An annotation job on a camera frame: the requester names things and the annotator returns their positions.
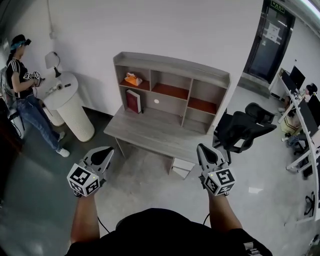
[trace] striped sleeve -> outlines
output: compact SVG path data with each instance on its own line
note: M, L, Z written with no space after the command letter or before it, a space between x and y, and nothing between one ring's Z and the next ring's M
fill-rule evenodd
M10 61L10 65L11 65L11 68L12 68L12 72L18 72L19 73L19 63L16 61L16 60L12 60Z

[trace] glass door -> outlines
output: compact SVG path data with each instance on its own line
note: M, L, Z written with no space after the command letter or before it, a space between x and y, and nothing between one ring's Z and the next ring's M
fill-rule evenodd
M244 72L271 83L285 55L295 17L265 0Z

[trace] door frame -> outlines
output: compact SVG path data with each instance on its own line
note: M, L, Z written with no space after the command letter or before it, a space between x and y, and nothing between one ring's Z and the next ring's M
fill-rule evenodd
M262 35L264 33L264 27L265 27L265 23L266 23L266 20L267 20L267 13L268 13L268 10L269 8L271 8L271 0L264 0L263 1L263 5L262 5L262 11L261 11L261 16L260 16L260 20L259 20L259 24L258 24L258 28L257 28L257 31L256 31L256 34L255 34L255 38L253 40L253 44L252 44L252 48L251 48L251 51L249 53L249 56L248 56L248 59L246 61L246 64L244 66L244 70L243 72L251 75L251 76L255 76L255 77L258 77L257 75L255 74L251 74L249 72L250 70L250 67L255 59L255 56L256 56L256 53L257 53L257 50L258 50L258 47L260 45L260 42L262 40ZM286 54L286 50L288 48L288 45L289 45L289 42L290 42L290 38L291 38L291 35L292 35L292 31L293 31L293 28L294 28L294 24L295 24L295 20L296 20L296 17L294 15L292 15L290 12L288 12L287 10L285 10L285 13L284 15L286 15L287 17L289 17L288 19L288 24L287 24L287 27L288 27L288 30L287 30L287 33L285 35L283 35L283 37L285 37L285 42L284 44L282 45L282 47L280 47L276 53L276 56L272 62L272 65L271 65L271 68L270 68L270 71L268 72L266 78L264 77L258 77L258 78L261 78L263 80L266 80L269 84L272 83L273 79L275 78L276 74L277 74L277 71L280 67L280 64Z

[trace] concrete floor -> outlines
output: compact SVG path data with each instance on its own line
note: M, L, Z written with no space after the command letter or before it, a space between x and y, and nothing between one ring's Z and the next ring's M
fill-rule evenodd
M274 113L281 104L238 87L228 113L244 111L251 102ZM89 149L116 146L112 137L103 134L110 117L91 110L87 114L96 131L91 141L81 143L67 126L60 128L67 131L62 143L71 151L69 158L52 151L35 129L28 132L23 154L10 171L0 210L0 245L8 255L66 253L76 205L66 176ZM294 156L281 137L283 132L277 127L257 138L249 150L231 153L237 183L228 199L244 229L274 256L300 256L319 232L319 223L284 223L303 215L304 198L313 190L314 181L312 176L303 180L301 174L286 171ZM168 175L167 166L166 157L140 149L125 162L116 150L108 183L95 195L100 220L110 231L122 218L151 207L176 211L194 222L204 221L209 209L207 193L198 179L200 167L183 180L175 172ZM106 234L103 228L100 233Z

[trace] hand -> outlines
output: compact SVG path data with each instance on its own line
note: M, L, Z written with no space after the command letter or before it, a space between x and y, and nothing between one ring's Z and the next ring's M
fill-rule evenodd
M39 87L40 86L40 81L38 79L33 79L33 86L34 87Z

